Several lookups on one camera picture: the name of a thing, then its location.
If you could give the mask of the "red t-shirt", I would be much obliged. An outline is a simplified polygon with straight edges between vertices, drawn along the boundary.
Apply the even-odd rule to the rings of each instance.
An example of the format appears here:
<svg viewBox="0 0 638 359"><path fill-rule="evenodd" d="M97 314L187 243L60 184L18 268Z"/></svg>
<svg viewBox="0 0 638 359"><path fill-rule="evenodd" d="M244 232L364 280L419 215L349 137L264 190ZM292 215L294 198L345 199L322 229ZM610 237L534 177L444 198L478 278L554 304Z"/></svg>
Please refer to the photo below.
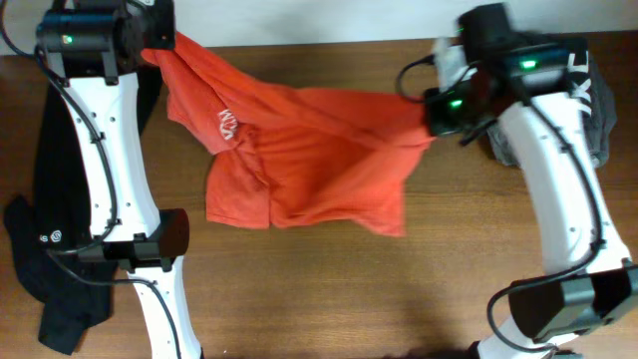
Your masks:
<svg viewBox="0 0 638 359"><path fill-rule="evenodd" d="M167 87L167 116L212 155L211 222L289 228L350 220L406 231L405 184L433 137L397 95L260 81L184 35L143 52Z"/></svg>

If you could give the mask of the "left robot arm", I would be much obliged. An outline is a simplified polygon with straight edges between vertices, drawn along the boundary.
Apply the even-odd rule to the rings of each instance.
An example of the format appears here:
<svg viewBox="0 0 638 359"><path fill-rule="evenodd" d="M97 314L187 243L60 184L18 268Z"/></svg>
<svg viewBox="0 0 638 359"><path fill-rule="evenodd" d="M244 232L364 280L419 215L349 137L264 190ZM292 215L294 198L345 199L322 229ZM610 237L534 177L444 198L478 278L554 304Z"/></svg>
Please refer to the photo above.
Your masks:
<svg viewBox="0 0 638 359"><path fill-rule="evenodd" d="M138 70L145 49L175 46L171 0L55 1L36 28L32 59L74 121L90 198L89 236L46 253L69 276L97 282L64 260L112 262L139 297L155 358L201 358L183 285L189 223L158 209L138 128Z"/></svg>

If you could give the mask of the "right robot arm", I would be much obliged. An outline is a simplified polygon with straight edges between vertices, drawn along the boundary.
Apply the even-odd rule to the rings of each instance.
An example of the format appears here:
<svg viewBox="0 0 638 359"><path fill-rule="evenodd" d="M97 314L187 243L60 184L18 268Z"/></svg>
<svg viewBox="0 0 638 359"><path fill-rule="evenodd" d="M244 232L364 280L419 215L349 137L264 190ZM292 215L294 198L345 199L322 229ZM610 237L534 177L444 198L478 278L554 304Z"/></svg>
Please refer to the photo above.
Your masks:
<svg viewBox="0 0 638 359"><path fill-rule="evenodd" d="M555 40L531 42L501 3L458 20L466 63L451 83L424 94L435 136L468 144L501 129L523 172L542 246L543 274L498 291L507 318L488 320L489 337L470 358L566 358L566 344L637 307L637 265L607 209L591 163L582 106Z"/></svg>

